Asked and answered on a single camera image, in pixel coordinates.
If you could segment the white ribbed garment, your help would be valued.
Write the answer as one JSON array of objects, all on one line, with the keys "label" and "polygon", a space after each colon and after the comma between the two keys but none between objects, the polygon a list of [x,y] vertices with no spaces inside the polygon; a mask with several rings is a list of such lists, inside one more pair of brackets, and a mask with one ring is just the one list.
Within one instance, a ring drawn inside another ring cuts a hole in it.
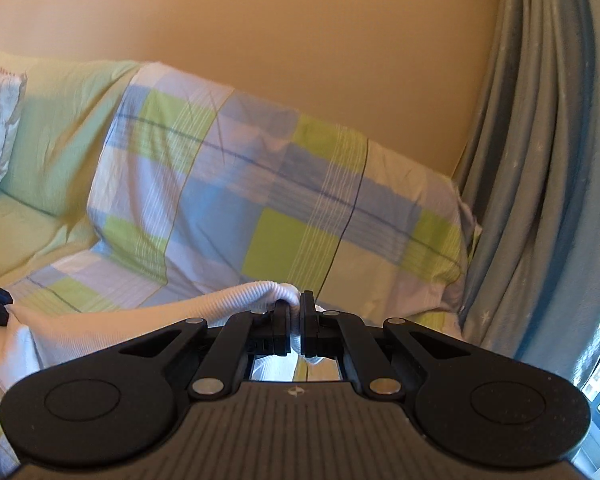
[{"label": "white ribbed garment", "polygon": [[300,349],[300,292],[272,281],[242,284],[172,304],[110,312],[47,315],[23,304],[0,326],[0,401],[16,382],[39,370],[121,344],[189,318],[218,327],[239,312],[262,313],[275,301],[290,305],[291,345]]}]

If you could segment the green sofa cover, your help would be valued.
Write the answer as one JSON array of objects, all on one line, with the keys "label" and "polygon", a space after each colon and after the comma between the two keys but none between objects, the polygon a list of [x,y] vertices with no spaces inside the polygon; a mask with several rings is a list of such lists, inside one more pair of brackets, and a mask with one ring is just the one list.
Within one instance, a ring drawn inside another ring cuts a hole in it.
[{"label": "green sofa cover", "polygon": [[140,68],[0,53],[27,78],[8,171],[0,183],[0,284],[94,245],[86,203],[110,122]]}]

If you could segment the plaid blue green bedsheet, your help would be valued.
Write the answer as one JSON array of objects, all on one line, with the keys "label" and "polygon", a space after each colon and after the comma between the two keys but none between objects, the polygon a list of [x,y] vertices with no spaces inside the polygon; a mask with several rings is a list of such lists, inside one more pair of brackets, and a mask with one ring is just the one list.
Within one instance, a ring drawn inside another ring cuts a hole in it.
[{"label": "plaid blue green bedsheet", "polygon": [[[272,281],[370,324],[460,334],[478,224],[448,177],[161,63],[123,91],[86,213],[94,245],[0,284],[12,305],[132,310]],[[17,465],[0,425],[0,479]]]}]

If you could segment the teal star curtain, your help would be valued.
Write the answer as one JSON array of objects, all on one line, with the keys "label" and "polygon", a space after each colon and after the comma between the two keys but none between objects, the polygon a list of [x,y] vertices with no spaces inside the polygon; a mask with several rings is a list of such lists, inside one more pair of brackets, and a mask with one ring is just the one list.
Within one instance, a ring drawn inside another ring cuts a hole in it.
[{"label": "teal star curtain", "polygon": [[482,227],[465,338],[583,386],[600,362],[600,0],[500,0],[454,178]]}]

